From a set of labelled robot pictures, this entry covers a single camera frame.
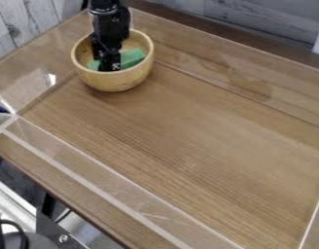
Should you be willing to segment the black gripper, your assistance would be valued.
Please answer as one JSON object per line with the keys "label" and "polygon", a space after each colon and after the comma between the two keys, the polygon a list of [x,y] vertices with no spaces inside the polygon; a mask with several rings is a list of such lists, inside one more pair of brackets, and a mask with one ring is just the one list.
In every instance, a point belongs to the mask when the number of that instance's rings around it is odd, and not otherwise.
{"label": "black gripper", "polygon": [[93,49],[99,53],[103,72],[121,70],[122,42],[130,36],[131,14],[122,0],[91,0]]}

